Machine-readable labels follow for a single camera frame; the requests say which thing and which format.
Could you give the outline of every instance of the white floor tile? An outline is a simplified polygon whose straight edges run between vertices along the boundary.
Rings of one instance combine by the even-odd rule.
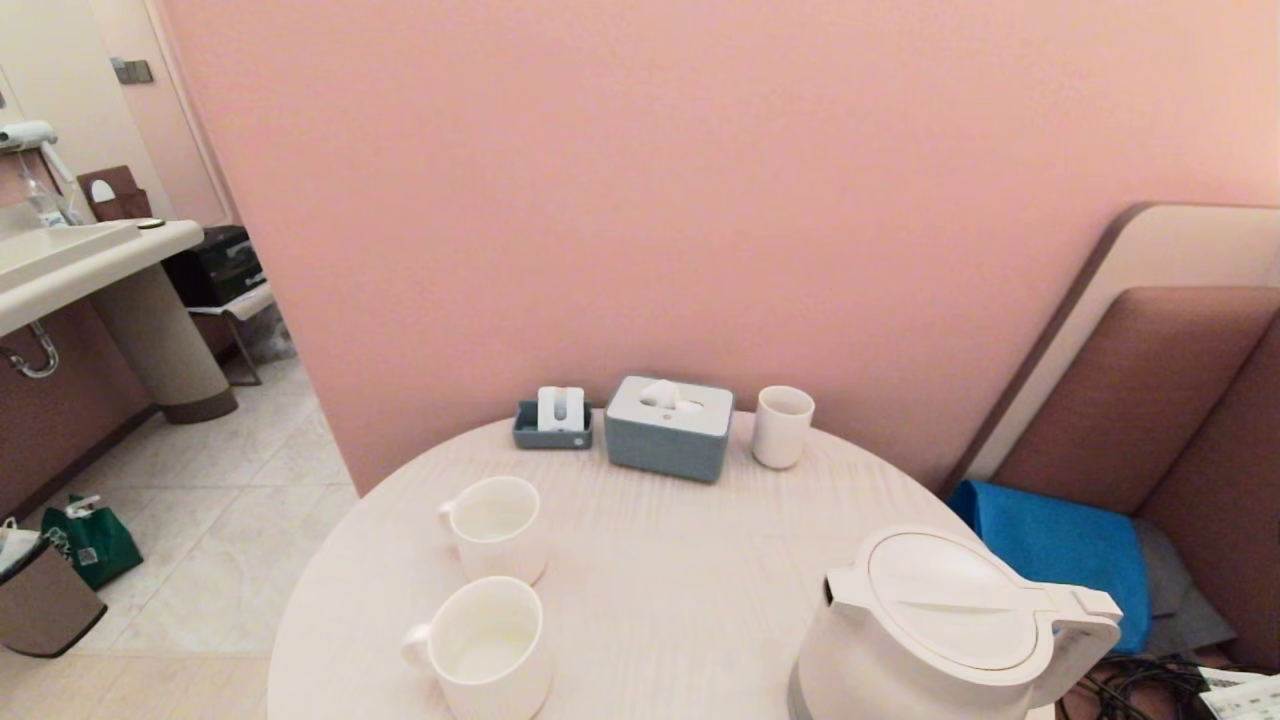
[[[264,657],[69,655],[0,651],[5,720],[265,720]]]
[[[316,407],[253,477],[255,486],[325,486],[349,483],[342,454]]]
[[[0,651],[0,717],[27,716],[9,712],[13,693],[50,700],[74,692],[100,706],[50,700],[32,707],[56,712],[33,716],[260,716],[265,665],[193,674],[183,664],[138,661],[140,653],[268,655],[293,585],[356,503],[302,364],[271,363],[260,373],[264,386],[236,388],[236,413],[195,425],[151,418],[46,503],[65,505],[68,493],[101,495],[145,561],[100,591],[110,610],[73,651],[74,660],[59,661],[86,675],[79,691],[63,674]],[[23,524],[38,528],[42,514]],[[147,685],[160,676],[177,689],[148,698]],[[232,685],[248,693],[232,710],[191,700]],[[221,714],[210,715],[210,707]]]
[[[340,486],[243,489],[113,647],[269,652],[306,561],[355,498]]]
[[[129,493],[150,496],[147,506],[132,516],[118,511],[138,550],[142,551],[143,561],[142,565],[99,591],[99,597],[109,610],[77,646],[82,650],[108,648],[119,639],[129,623],[169,579],[239,491],[120,488],[104,495],[104,501],[111,507],[118,507],[115,498]]]

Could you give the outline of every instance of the shopping bag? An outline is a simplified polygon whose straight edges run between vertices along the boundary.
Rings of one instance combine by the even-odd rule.
[[[82,500],[73,495],[70,500],[65,510],[46,509],[40,529],[88,587],[97,589],[142,564],[133,536],[115,512],[110,507],[95,507],[101,497]]]

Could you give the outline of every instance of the white kettle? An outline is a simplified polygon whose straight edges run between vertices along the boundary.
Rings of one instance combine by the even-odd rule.
[[[1024,720],[1120,639],[1105,592],[1021,578],[932,528],[868,538],[827,573],[791,675],[794,720]]]

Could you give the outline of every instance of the white mug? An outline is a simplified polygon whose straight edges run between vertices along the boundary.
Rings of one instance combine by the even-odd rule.
[[[538,488],[526,480],[480,480],[439,509],[468,579],[509,575],[532,584],[547,568],[548,542],[538,521]]]
[[[552,685],[543,603],[515,578],[463,585],[410,629],[401,652],[435,674],[458,720],[529,720]]]
[[[787,386],[760,391],[755,406],[755,434],[751,454],[762,465],[786,470],[800,461],[804,437],[813,424],[815,405],[809,393]]]

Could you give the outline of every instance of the plastic bottle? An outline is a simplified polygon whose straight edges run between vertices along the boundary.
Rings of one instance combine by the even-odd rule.
[[[63,214],[61,204],[45,187],[45,183],[40,182],[40,178],[23,170],[22,179],[27,183],[27,202],[36,210],[36,214],[40,215],[41,222],[46,227],[56,228],[70,224],[67,220],[67,215]]]

